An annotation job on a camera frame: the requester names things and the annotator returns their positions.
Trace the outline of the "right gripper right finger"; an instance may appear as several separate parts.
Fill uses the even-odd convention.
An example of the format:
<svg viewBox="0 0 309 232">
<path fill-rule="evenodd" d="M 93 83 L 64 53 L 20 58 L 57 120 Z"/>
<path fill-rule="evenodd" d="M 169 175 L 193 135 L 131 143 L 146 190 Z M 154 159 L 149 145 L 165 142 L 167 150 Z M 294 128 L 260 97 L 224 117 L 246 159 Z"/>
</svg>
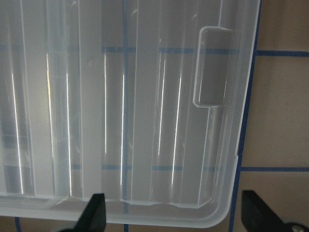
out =
<svg viewBox="0 0 309 232">
<path fill-rule="evenodd" d="M 241 221 L 248 232 L 307 232 L 309 228 L 297 222 L 283 222 L 253 190 L 241 195 Z"/>
</svg>

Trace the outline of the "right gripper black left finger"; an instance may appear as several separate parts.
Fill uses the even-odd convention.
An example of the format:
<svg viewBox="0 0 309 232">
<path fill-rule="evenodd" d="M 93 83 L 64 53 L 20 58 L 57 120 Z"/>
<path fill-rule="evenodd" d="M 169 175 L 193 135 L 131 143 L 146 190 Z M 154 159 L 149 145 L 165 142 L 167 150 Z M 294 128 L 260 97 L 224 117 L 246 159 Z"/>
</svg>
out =
<svg viewBox="0 0 309 232">
<path fill-rule="evenodd" d="M 106 205 L 104 193 L 93 194 L 79 220 L 74 232 L 103 232 L 106 228 Z"/>
</svg>

